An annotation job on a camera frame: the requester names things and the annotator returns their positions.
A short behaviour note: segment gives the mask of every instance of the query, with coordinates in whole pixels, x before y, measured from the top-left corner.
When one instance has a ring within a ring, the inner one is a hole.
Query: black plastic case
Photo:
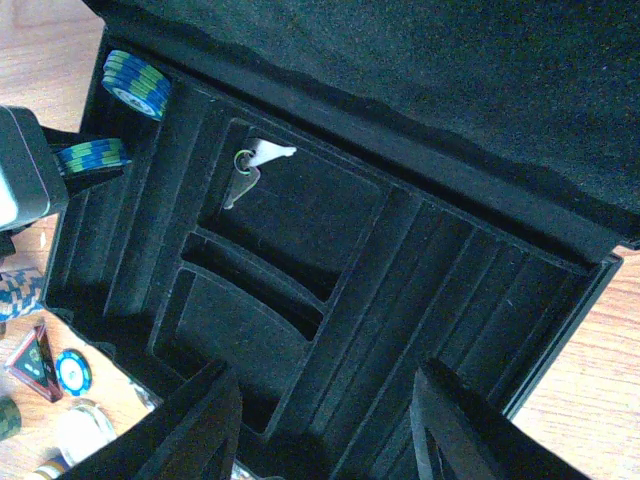
[[[471,201],[480,174],[464,197],[461,176],[444,188],[385,153],[436,155],[427,146],[392,145],[389,131],[365,148],[350,138],[364,120],[338,138],[322,118],[301,119],[308,110],[296,117],[190,70],[170,40],[161,48],[144,35],[156,31],[148,19],[131,20],[131,33],[107,12],[82,130],[121,137],[134,162],[71,200],[44,298],[161,397],[207,361],[235,367],[238,458],[256,474],[417,478],[408,407],[418,365],[438,357],[513,415],[620,265],[612,247],[633,243],[499,180],[486,194],[515,195],[508,208]],[[161,123],[100,86],[113,48],[171,80]],[[233,156],[253,137],[298,152],[262,166],[224,210]],[[544,234],[510,215],[523,200],[552,210]]]

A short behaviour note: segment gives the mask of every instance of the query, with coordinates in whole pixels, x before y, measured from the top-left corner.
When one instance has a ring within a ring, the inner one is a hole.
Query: poker chip
[[[66,148],[56,154],[62,175],[81,173],[98,168],[121,167],[131,163],[118,138],[94,140]]]
[[[65,350],[56,360],[56,373],[62,389],[79,397],[91,388],[91,370],[89,364],[75,350]]]
[[[171,90],[162,73],[122,50],[109,53],[103,71],[102,86],[109,93],[149,118],[162,119]]]
[[[62,455],[57,455],[25,477],[25,480],[53,480],[69,470],[69,464]]]
[[[10,397],[0,397],[0,441],[20,433],[22,416]]]

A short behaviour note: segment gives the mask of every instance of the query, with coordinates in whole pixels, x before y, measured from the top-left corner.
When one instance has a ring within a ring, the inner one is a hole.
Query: key tag
[[[256,186],[260,180],[260,165],[277,158],[290,157],[297,150],[296,147],[283,147],[261,138],[253,139],[250,149],[238,151],[233,158],[235,168],[222,208],[231,210],[235,202]]]

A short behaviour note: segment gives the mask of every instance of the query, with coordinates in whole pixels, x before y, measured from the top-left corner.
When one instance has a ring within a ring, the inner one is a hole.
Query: key ring
[[[251,158],[254,155],[253,150],[239,150],[235,157],[233,157],[233,165],[236,167],[236,170],[238,170],[238,172],[242,175],[250,175],[251,172],[249,171],[249,168],[247,168],[246,170],[243,170],[242,168],[240,168],[240,166],[238,165],[238,160],[240,160],[240,157],[249,157]]]

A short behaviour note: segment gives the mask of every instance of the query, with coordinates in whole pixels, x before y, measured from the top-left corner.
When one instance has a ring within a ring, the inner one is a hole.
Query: green object
[[[6,440],[20,432],[22,417],[20,410],[10,397],[0,398],[0,440]]]

